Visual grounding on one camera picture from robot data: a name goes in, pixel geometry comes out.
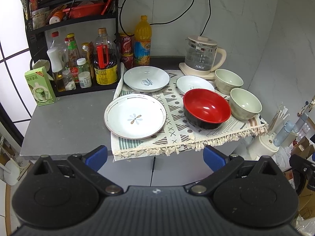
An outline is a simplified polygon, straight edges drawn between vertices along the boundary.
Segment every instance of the red cap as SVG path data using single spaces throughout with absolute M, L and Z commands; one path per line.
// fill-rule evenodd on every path
M 51 37 L 57 37 L 59 35 L 59 32 L 57 31 L 57 32 L 53 32 L 52 34 L 51 34 Z

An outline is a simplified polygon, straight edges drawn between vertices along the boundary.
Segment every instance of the plate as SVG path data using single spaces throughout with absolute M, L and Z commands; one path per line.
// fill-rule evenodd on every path
M 106 127 L 127 139 L 142 139 L 157 133 L 164 125 L 166 111 L 155 98 L 128 94 L 114 99 L 106 108 Z
M 198 76 L 184 75 L 177 79 L 176 86 L 184 95 L 187 91 L 193 89 L 205 89 L 215 92 L 215 88 L 210 82 Z
M 123 81 L 134 90 L 152 92 L 165 87 L 170 81 L 170 76 L 157 67 L 139 66 L 129 69 L 123 75 Z

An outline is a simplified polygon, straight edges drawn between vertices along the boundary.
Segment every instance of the green box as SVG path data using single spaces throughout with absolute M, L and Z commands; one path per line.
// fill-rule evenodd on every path
M 38 106 L 55 103 L 56 96 L 45 67 L 27 71 L 24 75 Z

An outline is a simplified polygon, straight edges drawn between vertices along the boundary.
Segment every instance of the ceramic bowl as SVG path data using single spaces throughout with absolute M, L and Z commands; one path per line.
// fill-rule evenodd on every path
M 183 95 L 189 90 L 193 89 L 205 89 L 215 91 L 215 88 L 210 82 L 205 79 L 202 79 L 198 76 L 193 75 L 184 75 L 177 79 L 176 86 L 179 92 Z
M 184 95 L 183 102 L 187 121 L 196 128 L 216 129 L 231 115 L 226 100 L 210 90 L 190 90 Z
M 242 78 L 229 70 L 220 68 L 215 71 L 215 85 L 225 95 L 229 95 L 232 89 L 241 87 L 243 84 Z
M 249 91 L 240 88 L 231 90 L 229 104 L 232 115 L 239 120 L 249 120 L 262 110 L 259 99 Z
M 165 87 L 170 81 L 170 76 L 157 67 L 139 66 L 125 72 L 123 81 L 134 90 L 153 92 Z

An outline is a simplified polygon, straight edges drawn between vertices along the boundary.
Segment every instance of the kettle lid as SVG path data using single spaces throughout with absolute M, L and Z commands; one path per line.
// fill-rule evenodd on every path
M 215 40 L 212 40 L 206 36 L 198 36 L 198 35 L 190 35 L 188 36 L 189 40 L 192 40 L 194 42 L 199 42 L 205 45 L 210 45 L 210 46 L 217 46 L 218 43 Z

